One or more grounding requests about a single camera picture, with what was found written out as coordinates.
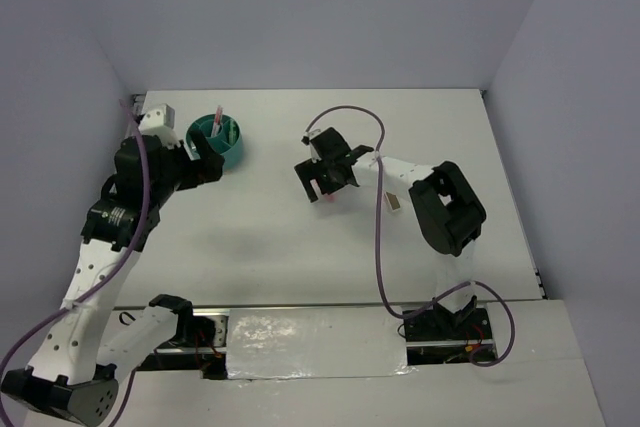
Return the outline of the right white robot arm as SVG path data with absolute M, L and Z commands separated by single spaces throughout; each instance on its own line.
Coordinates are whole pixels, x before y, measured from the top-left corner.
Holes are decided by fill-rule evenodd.
M 477 305 L 473 254 L 487 214 L 458 165 L 419 165 L 369 146 L 352 148 L 332 127 L 307 133 L 302 142 L 311 158 L 294 170 L 310 201 L 353 186 L 374 187 L 379 197 L 389 194 L 411 204 L 424 240 L 444 262 L 436 270 L 430 306 L 436 330 L 446 338 L 460 336 Z

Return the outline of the green highlighter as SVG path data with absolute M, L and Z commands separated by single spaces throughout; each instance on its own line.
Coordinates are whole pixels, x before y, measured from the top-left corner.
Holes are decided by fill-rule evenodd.
M 234 119 L 229 120 L 228 143 L 234 145 L 238 138 L 238 127 Z

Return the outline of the teal round divided organizer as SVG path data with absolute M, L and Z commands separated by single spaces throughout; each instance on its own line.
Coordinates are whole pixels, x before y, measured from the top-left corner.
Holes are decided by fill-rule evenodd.
M 191 152 L 189 149 L 189 143 L 192 143 L 190 133 L 192 130 L 199 129 L 204 133 L 211 147 L 224 157 L 224 160 L 225 160 L 223 165 L 224 172 L 229 172 L 233 170 L 241 163 L 244 156 L 244 144 L 243 144 L 242 132 L 239 124 L 234 119 L 238 127 L 238 138 L 237 138 L 237 142 L 234 145 L 230 145 L 228 143 L 230 119 L 234 119 L 234 118 L 226 114 L 222 115 L 221 125 L 216 130 L 216 134 L 213 134 L 214 120 L 215 120 L 214 114 L 208 114 L 208 115 L 202 116 L 196 119 L 189 126 L 189 128 L 187 129 L 185 142 L 186 142 L 186 145 L 188 146 L 188 150 L 193 159 L 198 159 L 199 156 L 197 151 Z

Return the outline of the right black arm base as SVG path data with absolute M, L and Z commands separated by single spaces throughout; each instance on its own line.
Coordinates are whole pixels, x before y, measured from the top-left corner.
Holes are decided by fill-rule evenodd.
M 454 332 L 445 331 L 437 324 L 436 314 L 426 311 L 404 320 L 396 333 L 406 343 L 410 366 L 468 363 L 471 353 L 479 363 L 497 359 L 491 323 L 483 307 L 477 308 Z

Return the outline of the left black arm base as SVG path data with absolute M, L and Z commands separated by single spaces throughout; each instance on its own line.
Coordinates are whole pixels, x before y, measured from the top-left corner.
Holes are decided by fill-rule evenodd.
M 186 334 L 161 344 L 138 370 L 191 372 L 206 380 L 226 380 L 228 320 L 225 314 L 195 315 Z

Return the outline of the brown-top white eraser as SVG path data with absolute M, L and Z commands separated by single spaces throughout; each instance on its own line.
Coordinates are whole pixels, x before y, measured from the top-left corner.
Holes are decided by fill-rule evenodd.
M 399 197 L 391 192 L 384 192 L 384 200 L 389 212 L 397 212 L 402 208 Z

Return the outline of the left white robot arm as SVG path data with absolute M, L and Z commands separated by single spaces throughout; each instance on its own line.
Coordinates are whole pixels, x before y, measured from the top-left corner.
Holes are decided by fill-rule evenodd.
M 205 135 L 183 143 L 136 131 L 116 152 L 115 172 L 102 187 L 83 226 L 78 263 L 58 312 L 24 335 L 49 331 L 27 365 L 8 369 L 2 360 L 2 393 L 24 407 L 81 426 L 101 425 L 114 408 L 122 382 L 166 342 L 193 340 L 198 322 L 190 301 L 160 294 L 109 341 L 102 339 L 119 292 L 138 262 L 159 212 L 176 191 L 215 182 L 223 157 Z

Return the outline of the silver foil sheet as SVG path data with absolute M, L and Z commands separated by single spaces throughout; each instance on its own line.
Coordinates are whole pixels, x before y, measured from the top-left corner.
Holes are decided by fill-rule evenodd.
M 233 310 L 227 374 L 236 380 L 404 375 L 410 367 L 398 326 L 382 307 Z

